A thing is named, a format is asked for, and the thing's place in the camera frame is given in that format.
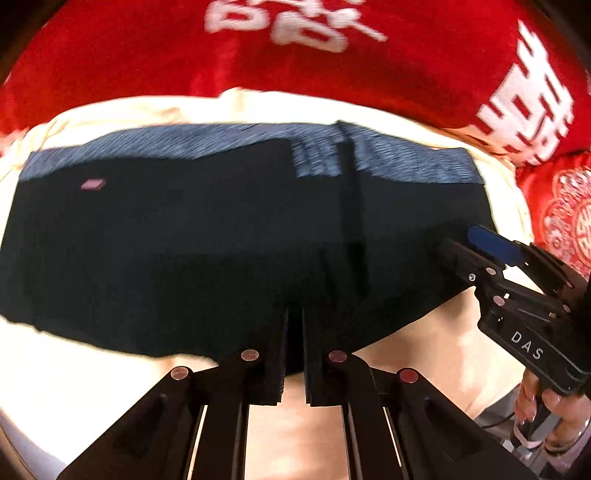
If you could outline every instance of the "human hand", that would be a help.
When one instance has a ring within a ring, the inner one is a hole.
[[[533,421],[537,411],[535,396],[539,392],[538,377],[525,370],[515,401],[515,416],[518,422]],[[591,400],[585,395],[562,397],[552,390],[545,390],[542,400],[548,410],[561,417],[559,424],[546,438],[546,445],[559,449],[575,442],[591,418]]]

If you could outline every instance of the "fingernail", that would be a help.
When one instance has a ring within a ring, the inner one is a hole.
[[[551,410],[560,403],[562,397],[552,390],[545,390],[544,393],[542,393],[542,400],[544,400],[546,406]]]
[[[535,415],[538,413],[537,408],[535,407],[527,407],[525,411],[525,416],[527,421],[534,421]]]

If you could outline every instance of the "cream fabric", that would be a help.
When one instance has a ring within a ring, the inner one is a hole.
[[[485,180],[499,233],[533,240],[531,221],[513,166],[475,147],[390,113],[347,103],[232,89],[217,99],[139,97],[67,111],[16,140],[0,158],[0,231],[4,232],[20,168],[30,152],[79,145],[109,132],[146,125],[338,120],[406,138],[433,148],[463,147]],[[535,285],[518,269],[506,278]],[[468,415],[517,385],[523,366],[478,331],[479,306],[467,290],[424,318],[357,352],[389,371],[417,368]],[[65,463],[176,365],[209,368],[190,356],[147,358],[104,351],[0,319],[0,408],[35,444]],[[249,480],[347,478],[338,408],[305,405],[303,379],[287,380],[279,407],[252,407],[246,477]]]

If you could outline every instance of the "white embroidered pattern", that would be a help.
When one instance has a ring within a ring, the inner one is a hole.
[[[365,0],[347,0],[360,5]],[[256,31],[269,27],[269,13],[261,6],[275,3],[297,8],[299,11],[285,11],[275,17],[271,29],[271,41],[277,45],[292,43],[304,45],[331,53],[342,53],[349,41],[341,30],[354,28],[374,40],[388,39],[383,33],[361,23],[361,13],[356,8],[340,8],[334,11],[324,7],[322,0],[214,0],[205,12],[205,30],[209,33],[221,30]],[[326,23],[319,21],[324,17]]]
[[[539,165],[556,151],[560,138],[574,120],[573,98],[561,84],[548,62],[548,53],[536,34],[518,22],[522,40],[517,42],[519,64],[514,63],[489,103],[476,116],[492,132],[485,134],[476,125],[456,133],[485,141],[504,150],[517,164]]]

